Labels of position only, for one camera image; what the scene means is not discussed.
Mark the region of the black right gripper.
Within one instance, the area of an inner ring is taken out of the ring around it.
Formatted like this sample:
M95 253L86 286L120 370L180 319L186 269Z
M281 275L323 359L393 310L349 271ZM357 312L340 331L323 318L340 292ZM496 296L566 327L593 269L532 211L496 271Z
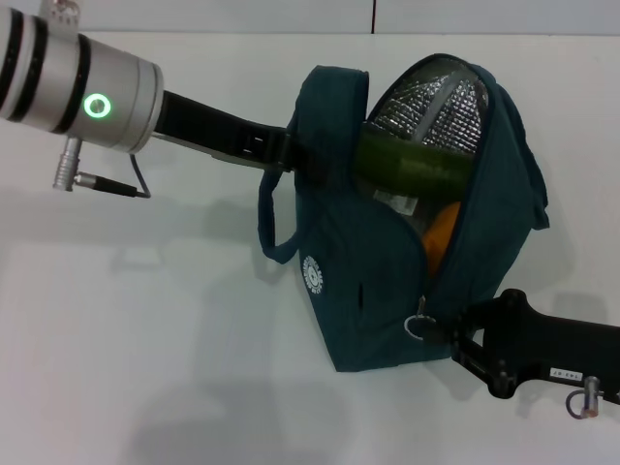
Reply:
M471 338L478 331L482 346ZM451 344L452 360L500 399L513 397L529 381L582 387L595 377L604 400L619 400L619 328L545 315L520 290L506 290L447 319L424 317L419 337L425 345Z

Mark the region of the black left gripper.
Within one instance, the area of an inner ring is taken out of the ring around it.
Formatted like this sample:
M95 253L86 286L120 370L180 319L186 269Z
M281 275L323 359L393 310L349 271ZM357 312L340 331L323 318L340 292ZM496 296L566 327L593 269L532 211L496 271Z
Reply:
M283 128L245 120L166 91L153 136L218 160L265 171L300 174L327 185L329 162Z

